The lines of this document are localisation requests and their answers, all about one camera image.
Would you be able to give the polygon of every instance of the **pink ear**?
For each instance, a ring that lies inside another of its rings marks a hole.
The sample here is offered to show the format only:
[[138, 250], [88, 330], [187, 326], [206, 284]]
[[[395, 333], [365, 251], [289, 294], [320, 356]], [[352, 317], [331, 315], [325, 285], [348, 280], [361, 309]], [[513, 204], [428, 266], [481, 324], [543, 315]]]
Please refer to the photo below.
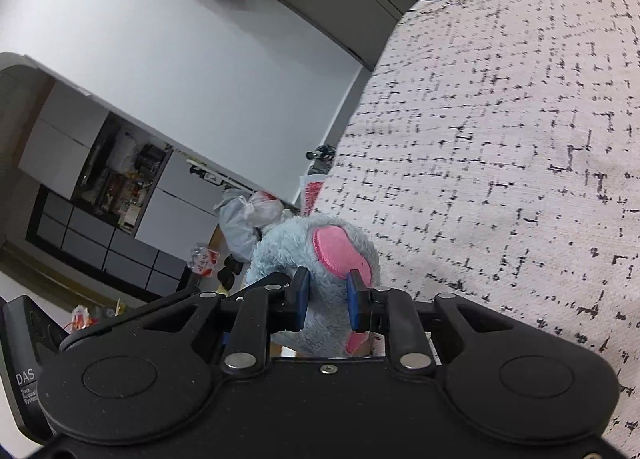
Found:
[[317, 228], [313, 236], [318, 260], [333, 275], [346, 279], [347, 273], [357, 269], [367, 287], [371, 287], [371, 267], [351, 244], [347, 233], [339, 226]]

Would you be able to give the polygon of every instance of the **black shoe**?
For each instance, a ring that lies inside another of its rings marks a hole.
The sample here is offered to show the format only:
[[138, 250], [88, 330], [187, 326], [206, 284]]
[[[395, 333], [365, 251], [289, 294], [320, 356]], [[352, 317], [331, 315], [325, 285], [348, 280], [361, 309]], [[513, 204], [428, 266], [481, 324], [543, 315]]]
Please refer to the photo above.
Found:
[[231, 291], [231, 288], [234, 286], [234, 282], [236, 282], [236, 277], [228, 267], [223, 267], [218, 272], [218, 280], [222, 287], [224, 287], [227, 291]]
[[242, 262], [236, 261], [231, 255], [225, 259], [225, 267], [228, 267], [234, 275], [240, 275], [243, 266]]

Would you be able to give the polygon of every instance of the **plastic bag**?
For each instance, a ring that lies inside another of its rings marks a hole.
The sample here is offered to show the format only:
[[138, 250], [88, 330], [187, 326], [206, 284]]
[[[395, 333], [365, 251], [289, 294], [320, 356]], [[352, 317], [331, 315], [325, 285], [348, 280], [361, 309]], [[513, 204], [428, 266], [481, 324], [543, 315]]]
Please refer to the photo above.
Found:
[[216, 208], [219, 208], [218, 223], [226, 245], [231, 254], [241, 262], [251, 262], [258, 242], [255, 229], [280, 219], [284, 210], [281, 201], [267, 192], [256, 192], [249, 199], [245, 194], [229, 192]]
[[267, 226], [262, 227], [262, 236], [267, 235], [271, 230], [273, 230], [276, 226], [281, 225], [284, 221], [288, 221], [294, 217], [294, 214], [288, 208], [285, 208], [280, 214], [280, 218], [274, 221], [273, 223], [267, 224]]
[[247, 222], [254, 228], [262, 228], [280, 219], [284, 205], [267, 192], [256, 192], [245, 206]]
[[188, 262], [187, 267], [201, 277], [209, 277], [213, 274], [213, 269], [219, 257], [220, 254], [217, 251], [213, 251], [213, 249], [202, 243], [191, 252], [191, 260]]
[[241, 262], [251, 262], [258, 234], [246, 220], [244, 197], [236, 197], [220, 208], [218, 224], [225, 236], [226, 246]]

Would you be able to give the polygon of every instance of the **white wall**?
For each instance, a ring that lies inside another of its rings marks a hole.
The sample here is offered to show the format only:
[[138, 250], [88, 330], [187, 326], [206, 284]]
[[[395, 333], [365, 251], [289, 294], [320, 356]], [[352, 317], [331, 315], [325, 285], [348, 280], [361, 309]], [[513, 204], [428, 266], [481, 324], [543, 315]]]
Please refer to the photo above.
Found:
[[[22, 295], [30, 296], [60, 326], [65, 327], [71, 320], [70, 313], [42, 297], [34, 295], [0, 271], [0, 296], [6, 301], [10, 301]], [[0, 389], [0, 392], [0, 444], [14, 457], [26, 457], [33, 453], [38, 445], [27, 439], [15, 426], [4, 389]]]
[[361, 69], [275, 0], [0, 0], [2, 53], [290, 201]]
[[12, 157], [46, 78], [42, 71], [24, 65], [0, 71], [0, 245], [4, 242], [9, 191], [20, 175], [12, 166]]

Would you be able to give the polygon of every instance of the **pink object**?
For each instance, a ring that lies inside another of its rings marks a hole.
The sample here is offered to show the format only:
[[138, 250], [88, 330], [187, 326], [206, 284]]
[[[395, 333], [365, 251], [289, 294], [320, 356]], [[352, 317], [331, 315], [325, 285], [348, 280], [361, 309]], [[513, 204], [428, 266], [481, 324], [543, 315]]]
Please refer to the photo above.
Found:
[[302, 215], [311, 215], [316, 204], [316, 199], [322, 190], [322, 185], [326, 179], [326, 174], [313, 174], [311, 176], [302, 176], [300, 184], [302, 188]]
[[347, 233], [339, 226], [317, 228], [313, 235], [314, 249], [322, 265], [339, 279], [357, 269], [364, 284], [371, 287], [371, 267], [351, 244]]
[[358, 348], [365, 343], [366, 339], [369, 338], [369, 332], [366, 333], [356, 333], [355, 331], [351, 332], [351, 336], [349, 336], [349, 341], [344, 347], [349, 354], [354, 354], [358, 350]]

